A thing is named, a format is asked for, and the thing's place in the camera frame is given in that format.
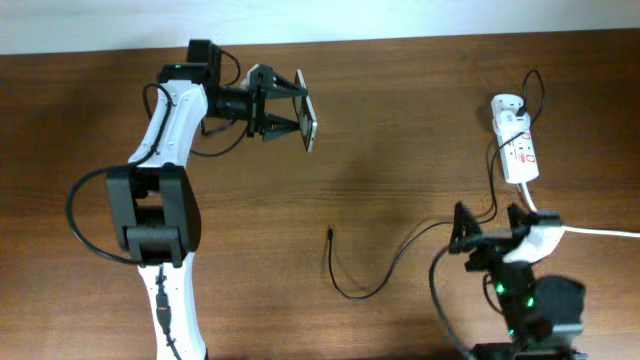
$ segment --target black cable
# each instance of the black cable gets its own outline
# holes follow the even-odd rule
[[[162,118],[162,122],[160,123],[160,128],[158,129],[158,134],[156,135],[156,138],[153,141],[153,144],[149,148],[149,152],[147,152],[147,154],[145,156],[143,156],[141,159],[136,160],[136,161],[131,162],[131,163],[128,163],[126,165],[109,166],[109,167],[105,167],[105,168],[102,168],[102,169],[94,170],[94,171],[84,175],[78,181],[76,181],[76,183],[73,184],[73,186],[71,187],[71,190],[69,191],[69,195],[67,196],[67,203],[66,203],[66,206],[65,206],[65,214],[67,216],[67,222],[69,223],[69,227],[71,227],[71,231],[73,231],[73,234],[78,238],[78,240],[80,240],[82,245],[84,245],[87,249],[89,249],[91,252],[93,252],[94,254],[96,254],[98,256],[102,256],[103,258],[105,258],[107,260],[116,261],[116,262],[119,262],[121,264],[126,264],[126,265],[140,265],[140,264],[142,264],[142,262],[138,261],[138,260],[128,259],[128,258],[124,258],[124,257],[118,256],[118,255],[111,254],[111,253],[106,252],[106,251],[98,248],[97,246],[93,245],[84,236],[84,234],[82,234],[82,232],[78,228],[78,224],[76,223],[75,217],[73,215],[73,199],[74,199],[76,193],[78,192],[78,190],[80,190],[80,188],[82,187],[82,185],[84,185],[87,181],[91,180],[92,178],[94,178],[96,176],[99,176],[99,175],[102,175],[102,174],[106,174],[106,173],[108,173],[108,172],[110,172],[112,170],[134,168],[134,167],[144,163],[145,161],[149,160],[153,156],[153,154],[156,152],[156,150],[158,149],[158,144],[160,143],[160,139],[162,138],[162,133],[164,132],[164,128],[167,125],[167,120],[169,119],[169,114],[171,113],[171,107],[174,106],[174,104],[173,104],[173,101],[171,100],[171,95],[169,94],[167,89],[165,89],[160,84],[151,83],[151,84],[145,85],[144,88],[142,89],[142,101],[144,103],[145,110],[149,111],[149,101],[147,99],[146,94],[147,94],[147,90],[150,87],[155,87],[155,88],[160,89],[164,93],[164,95],[167,97],[167,110],[165,111],[164,117]]]
[[[238,61],[238,59],[235,56],[231,55],[231,53],[229,53],[226,50],[221,50],[221,51],[223,55],[226,55],[229,59],[231,59],[236,64],[236,77],[233,79],[233,81],[224,84],[224,86],[231,86],[236,82],[238,82],[238,80],[240,80],[240,75],[242,74],[242,66],[240,66],[240,61]]]
[[[231,120],[231,122],[226,123],[224,125],[221,125],[220,127],[217,127],[215,129],[212,129],[212,130],[206,130],[205,127],[204,127],[204,119],[202,119],[202,121],[200,121],[200,135],[202,135],[202,136],[211,136],[211,135],[219,134],[219,133],[231,128],[233,125],[235,125],[236,122],[238,122],[238,119],[233,119],[233,120]]]
[[[249,125],[250,124],[251,123],[249,121],[247,121],[247,126],[244,128],[244,131],[242,132],[242,134],[240,134],[240,137],[233,144],[231,144],[231,146],[229,146],[225,150],[222,150],[222,151],[220,151],[218,153],[213,153],[213,154],[202,153],[202,152],[199,152],[199,151],[196,151],[196,150],[191,150],[191,153],[193,155],[202,156],[202,157],[218,157],[218,156],[222,156],[222,155],[228,153],[229,151],[233,150],[233,148],[235,148],[236,146],[238,146],[238,144],[240,144],[242,139],[244,139],[245,135],[247,135],[247,132],[249,131]]]
[[[396,257],[393,259],[393,262],[391,263],[391,266],[389,267],[389,271],[387,272],[387,275],[384,277],[384,279],[382,280],[382,283],[380,283],[380,285],[373,290],[372,292],[366,294],[366,295],[362,295],[362,296],[352,296],[352,295],[348,295],[346,294],[344,291],[342,291],[342,289],[340,288],[340,286],[338,286],[338,283],[336,282],[336,278],[333,275],[333,266],[332,266],[332,253],[333,253],[333,228],[329,228],[329,231],[327,233],[327,238],[329,240],[329,275],[331,275],[331,281],[333,282],[333,287],[336,288],[336,290],[338,290],[338,292],[340,293],[340,295],[344,296],[345,298],[349,299],[349,300],[354,300],[354,301],[359,301],[359,300],[366,300],[370,297],[372,297],[373,295],[377,294],[380,290],[382,290],[382,288],[384,288],[385,285],[387,285],[387,283],[389,282],[389,279],[391,278],[391,275],[393,274],[393,270],[395,270],[396,265],[398,264],[398,261],[400,260],[400,258],[402,257],[402,255],[404,255],[404,253],[409,249],[409,247],[411,246],[411,244],[414,243],[414,241],[416,241],[420,236],[422,236],[423,234],[425,234],[427,231],[440,226],[440,225],[451,225],[453,224],[452,222],[449,221],[442,221],[439,223],[435,223],[435,224],[431,224],[429,226],[427,226],[425,229],[423,229],[422,231],[420,231],[416,236],[414,236],[413,238],[411,238],[411,240],[409,240],[400,250],[400,252],[398,252],[398,254],[396,255]]]
[[[438,293],[436,291],[435,285],[436,267],[448,253],[449,246],[443,247],[442,250],[440,250],[438,254],[433,258],[433,262],[431,263],[431,267],[429,268],[429,289],[431,290],[431,299],[433,300],[433,305],[435,305],[436,310],[438,311],[440,321],[447,328],[447,333],[453,341],[456,349],[458,349],[458,351],[465,357],[465,359],[475,360],[475,356],[473,356],[473,354],[471,354],[469,350],[467,350],[462,340],[460,340],[458,335],[456,335],[456,333],[453,331],[451,323],[449,322],[447,315],[444,313],[444,309],[442,308],[440,300],[438,299]]]
[[[167,279],[164,276],[163,266],[160,265],[158,269],[158,276],[156,277],[156,285],[158,285],[158,293],[156,294],[156,317],[158,318],[158,324],[162,328],[162,333],[167,339],[167,346],[171,348],[173,356],[177,360],[181,360],[178,349],[176,349],[176,341],[171,338],[171,306],[169,306],[169,297],[164,292],[164,281]]]
[[[491,275],[489,275],[489,273],[486,273],[482,277],[482,292],[484,293],[484,298],[487,299],[487,302],[489,303],[489,306],[491,306],[493,311],[502,315],[502,310],[500,310],[500,308],[496,304],[494,304],[493,300],[491,300],[491,297],[489,296],[489,291],[487,291],[487,285],[492,283],[492,281],[489,281],[490,276]]]
[[[536,112],[536,115],[533,117],[533,119],[531,119],[531,123],[529,124],[529,129],[531,129],[531,127],[536,122],[536,120],[538,120],[538,117],[540,117],[540,114],[542,114],[542,110],[544,109],[544,105],[545,105],[545,102],[546,102],[546,94],[545,94],[545,89],[544,89],[544,82],[542,81],[542,77],[540,76],[540,72],[538,72],[538,70],[536,70],[536,69],[531,69],[531,70],[529,70],[527,75],[525,75],[524,80],[522,82],[523,104],[520,107],[520,109],[518,109],[518,113],[520,113],[523,109],[524,109],[524,111],[526,111],[526,109],[527,109],[526,108],[526,106],[527,106],[527,81],[529,80],[529,76],[531,76],[531,74],[535,74],[536,77],[538,78],[538,82],[540,83],[541,100],[540,100],[540,107],[538,108],[538,112]],[[480,221],[479,222],[480,224],[486,224],[486,223],[492,221],[493,219],[495,219],[495,217],[498,215],[498,199],[496,198],[496,191],[495,191],[495,186],[494,186],[494,183],[493,183],[493,165],[494,165],[494,163],[496,161],[496,157],[498,156],[498,154],[500,153],[500,150],[502,148],[507,146],[513,140],[519,138],[524,133],[525,132],[522,131],[522,132],[518,133],[517,135],[513,136],[511,139],[505,141],[504,144],[500,145],[496,149],[496,151],[493,153],[493,157],[491,158],[491,165],[489,166],[489,189],[491,191],[491,206],[493,206],[493,214],[489,218]]]

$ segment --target black robotic arm joint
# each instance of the black robotic arm joint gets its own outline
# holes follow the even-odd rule
[[[180,267],[198,248],[200,211],[184,167],[116,169],[107,174],[107,190],[118,244],[132,259]],[[162,205],[140,205],[147,196],[159,196]]]

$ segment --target white wall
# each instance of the white wall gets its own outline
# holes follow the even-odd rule
[[[638,0],[0,0],[0,54],[639,26]]]

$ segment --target black bracket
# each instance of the black bracket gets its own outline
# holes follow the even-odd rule
[[[222,49],[209,40],[191,40],[187,50],[187,62],[165,65],[157,76],[159,83],[169,80],[191,80],[194,84],[202,84],[211,91],[220,84],[220,64]]]
[[[198,248],[200,211],[184,167],[119,168],[107,174],[107,190],[118,245],[132,259],[181,267]],[[139,204],[149,196],[162,205]]]
[[[449,253],[458,254],[471,251],[473,244],[469,239],[478,235],[482,235],[480,225],[478,225],[469,209],[461,202],[458,202],[453,215],[453,230],[451,230]]]

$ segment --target wooden table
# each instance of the wooden table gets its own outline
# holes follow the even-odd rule
[[[458,200],[486,209],[489,102],[520,93],[533,67],[548,96],[533,130],[538,207],[575,226],[640,230],[639,43],[640,31],[623,30],[229,47],[245,69],[266,63],[290,78],[303,69],[320,124],[312,154],[289,135],[189,163],[203,219],[195,296],[211,358],[442,358],[452,345],[426,274],[450,230],[425,235],[381,293],[351,302],[329,279],[327,225],[337,230],[338,281],[359,294],[410,235],[451,219]],[[0,358],[155,356],[136,269],[82,247],[63,206],[81,175],[126,161],[147,126],[142,85],[184,57],[0,57]],[[223,71],[231,78],[234,68]],[[270,110],[293,116],[288,101]],[[223,149],[239,131],[194,147]],[[519,201],[497,169],[500,212],[487,229],[505,228],[506,206]],[[76,212],[96,244],[117,251],[103,180],[83,189]],[[639,254],[636,240],[567,234],[537,266],[586,284],[576,343],[593,359],[640,352]],[[447,259],[438,274],[454,327],[468,345],[506,341],[481,274],[466,274],[464,261]]]

